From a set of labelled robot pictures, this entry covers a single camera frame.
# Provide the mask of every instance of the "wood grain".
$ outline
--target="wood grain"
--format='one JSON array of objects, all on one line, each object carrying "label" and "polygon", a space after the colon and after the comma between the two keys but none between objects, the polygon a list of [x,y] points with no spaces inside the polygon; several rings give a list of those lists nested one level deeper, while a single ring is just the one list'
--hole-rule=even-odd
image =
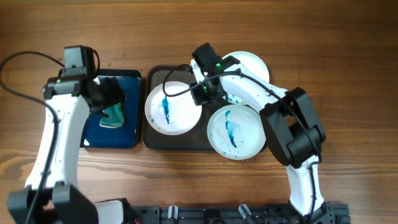
[{"label": "wood grain", "polygon": [[[210,42],[221,54],[252,52],[272,83],[307,90],[325,128],[320,187],[348,203],[352,223],[398,219],[398,13],[394,1],[259,1],[69,4],[0,7],[0,60],[63,47],[96,49],[104,68],[147,72],[187,63]],[[42,97],[53,62],[15,58],[2,73],[16,90]],[[13,223],[7,195],[29,175],[44,126],[43,107],[0,90],[0,223]],[[285,168],[269,151],[247,161],[217,153],[80,150],[78,180],[92,201],[133,205],[285,203]]]}]

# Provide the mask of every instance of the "sponge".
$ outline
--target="sponge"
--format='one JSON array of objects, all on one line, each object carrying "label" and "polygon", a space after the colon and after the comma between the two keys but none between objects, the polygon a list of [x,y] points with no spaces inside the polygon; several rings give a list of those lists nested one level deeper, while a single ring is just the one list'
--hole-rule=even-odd
[{"label": "sponge", "polygon": [[101,118],[99,125],[105,128],[119,128],[124,124],[124,115],[122,110],[122,104],[118,103],[111,106],[104,111],[109,115],[108,118]]}]

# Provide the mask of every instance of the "wire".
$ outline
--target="wire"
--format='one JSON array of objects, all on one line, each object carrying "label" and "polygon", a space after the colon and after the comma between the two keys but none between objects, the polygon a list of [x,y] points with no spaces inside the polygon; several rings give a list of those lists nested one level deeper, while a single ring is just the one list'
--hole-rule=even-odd
[{"label": "wire", "polygon": [[268,92],[268,93],[271,94],[273,97],[275,97],[276,99],[278,99],[278,100],[280,101],[280,103],[282,103],[282,105],[285,107],[285,109],[287,109],[287,111],[289,112],[289,114],[292,115],[292,116],[296,119],[296,121],[298,122],[298,124],[300,125],[300,127],[303,129],[304,134],[306,135],[306,137],[307,137],[308,140],[310,141],[310,143],[311,143],[311,145],[312,145],[312,147],[313,147],[313,149],[314,149],[314,151],[315,151],[315,154],[318,156],[318,161],[317,161],[317,162],[312,162],[312,163],[308,166],[308,168],[307,168],[307,169],[310,171],[311,183],[312,183],[312,190],[313,190],[311,210],[310,210],[310,213],[309,213],[308,219],[307,219],[307,221],[310,222],[310,221],[311,221],[311,218],[312,218],[312,215],[313,215],[313,210],[314,210],[314,207],[315,207],[315,201],[316,201],[316,199],[317,199],[317,198],[316,198],[316,190],[315,190],[315,179],[314,179],[314,176],[313,176],[313,169],[312,169],[312,167],[313,167],[314,165],[320,164],[320,163],[322,162],[322,156],[321,156],[321,154],[320,154],[320,152],[319,152],[319,150],[318,150],[317,145],[315,144],[314,140],[312,139],[311,135],[308,133],[307,129],[304,127],[303,123],[301,122],[301,120],[299,119],[299,117],[294,113],[294,111],[290,108],[290,106],[289,106],[281,97],[279,97],[278,95],[276,95],[276,94],[274,93],[274,91],[270,90],[268,87],[266,87],[265,85],[263,85],[261,82],[259,82],[259,81],[256,80],[255,78],[250,77],[250,76],[245,75],[245,74],[236,74],[236,73],[223,73],[223,74],[215,75],[215,76],[210,77],[210,78],[204,80],[203,82],[200,82],[200,83],[198,83],[198,84],[196,84],[196,85],[194,85],[194,86],[192,86],[192,87],[190,87],[190,88],[188,88],[188,89],[186,89],[186,90],[184,90],[184,91],[181,91],[180,93],[176,93],[176,94],[172,94],[172,95],[167,94],[167,93],[166,93],[166,90],[165,90],[165,83],[166,83],[168,77],[170,76],[170,74],[171,74],[172,72],[174,72],[175,70],[177,70],[177,69],[178,69],[179,67],[181,67],[181,66],[182,66],[182,65],[179,65],[179,66],[177,66],[176,68],[174,68],[173,70],[171,70],[171,71],[166,75],[166,77],[164,78],[164,81],[163,81],[163,92],[164,92],[164,95],[166,95],[166,96],[168,96],[168,97],[179,96],[179,95],[182,95],[182,94],[184,94],[184,93],[186,93],[186,92],[191,91],[192,89],[194,89],[194,88],[196,88],[196,87],[198,87],[198,86],[204,85],[206,82],[208,82],[208,81],[210,81],[210,80],[212,80],[212,79],[216,79],[216,78],[223,77],[223,76],[227,76],[227,75],[236,75],[236,76],[239,76],[239,77],[247,78],[247,79],[251,80],[252,82],[254,82],[255,84],[259,85],[259,86],[260,86],[261,88],[263,88],[266,92]]},{"label": "wire", "polygon": [[98,52],[93,49],[94,54],[97,56],[97,70],[96,70],[96,77],[100,74],[100,56],[98,55]]},{"label": "wire", "polygon": [[37,206],[37,204],[39,202],[40,191],[42,190],[44,182],[45,182],[45,180],[47,179],[47,176],[48,176],[51,159],[52,159],[53,152],[54,152],[54,149],[55,149],[55,142],[56,142],[57,135],[58,135],[58,116],[57,116],[57,112],[55,112],[55,110],[50,105],[48,105],[45,101],[37,99],[37,98],[34,98],[32,96],[25,95],[23,93],[19,93],[18,91],[12,90],[8,86],[6,86],[4,84],[4,82],[2,82],[2,80],[1,80],[1,70],[4,67],[4,65],[8,61],[10,61],[12,58],[14,58],[14,57],[16,57],[18,55],[24,55],[24,54],[34,54],[34,55],[43,56],[43,57],[48,58],[48,59],[52,60],[53,62],[55,62],[55,63],[57,63],[57,64],[59,64],[59,65],[61,65],[63,67],[65,67],[65,66],[63,65],[63,63],[59,62],[58,60],[56,60],[56,59],[54,59],[54,58],[52,58],[52,57],[50,57],[48,55],[45,55],[45,54],[40,53],[40,52],[34,52],[34,51],[24,51],[24,52],[18,52],[18,53],[12,54],[12,55],[8,56],[8,58],[6,58],[0,65],[0,85],[4,88],[4,90],[8,91],[9,93],[11,93],[13,95],[16,95],[16,96],[19,96],[21,98],[25,98],[25,99],[34,101],[34,102],[39,103],[41,105],[44,105],[46,108],[49,109],[49,111],[51,112],[51,114],[53,116],[54,130],[53,130],[52,139],[51,139],[51,143],[50,143],[50,150],[49,150],[49,154],[47,155],[47,159],[45,161],[42,178],[40,180],[39,186],[37,187],[36,194],[35,194],[35,196],[34,196],[34,198],[32,200],[32,203],[30,204],[30,208],[29,208],[29,211],[28,211],[28,214],[27,214],[27,218],[26,218],[26,222],[25,223],[29,224],[31,219],[32,219],[33,213],[34,213],[34,211],[36,209],[36,206]]}]

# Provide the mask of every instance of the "blue stain on plate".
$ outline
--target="blue stain on plate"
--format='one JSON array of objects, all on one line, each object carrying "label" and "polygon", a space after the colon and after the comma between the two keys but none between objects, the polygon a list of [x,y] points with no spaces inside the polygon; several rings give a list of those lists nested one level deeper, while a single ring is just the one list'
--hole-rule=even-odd
[{"label": "blue stain on plate", "polygon": [[234,131],[235,131],[235,129],[238,127],[238,125],[235,124],[234,122],[228,121],[228,115],[229,115],[230,113],[231,113],[230,110],[228,110],[228,111],[225,112],[225,119],[226,119],[226,121],[225,121],[225,129],[226,129],[227,132],[228,132],[228,137],[229,137],[229,140],[231,140],[231,144],[232,144],[234,147],[237,147],[236,144],[235,144],[235,141],[234,141]]},{"label": "blue stain on plate", "polygon": [[169,102],[167,101],[167,96],[164,96],[164,99],[162,100],[162,106],[163,106],[163,112],[164,112],[164,116],[166,118],[167,124],[169,124],[170,115],[169,115]]}]

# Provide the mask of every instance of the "plate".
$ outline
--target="plate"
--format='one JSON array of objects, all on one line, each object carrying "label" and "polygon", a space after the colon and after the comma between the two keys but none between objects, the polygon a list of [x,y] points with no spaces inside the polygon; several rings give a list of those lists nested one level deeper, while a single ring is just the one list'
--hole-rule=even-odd
[{"label": "plate", "polygon": [[[182,82],[167,82],[168,94],[176,94],[189,88]],[[178,135],[191,130],[199,121],[201,106],[196,106],[190,92],[180,96],[167,97],[162,85],[154,88],[145,102],[145,117],[158,132]]]},{"label": "plate", "polygon": [[[257,55],[250,52],[239,51],[229,53],[228,55],[225,55],[223,59],[228,56],[233,56],[236,59],[240,60],[241,63],[249,70],[249,72],[269,83],[268,68],[261,60],[261,58],[259,58]],[[226,100],[233,104],[246,105],[246,103],[242,99],[232,94],[228,94]]]},{"label": "plate", "polygon": [[266,143],[260,115],[243,105],[228,105],[210,118],[207,136],[213,148],[229,159],[248,159]]}]

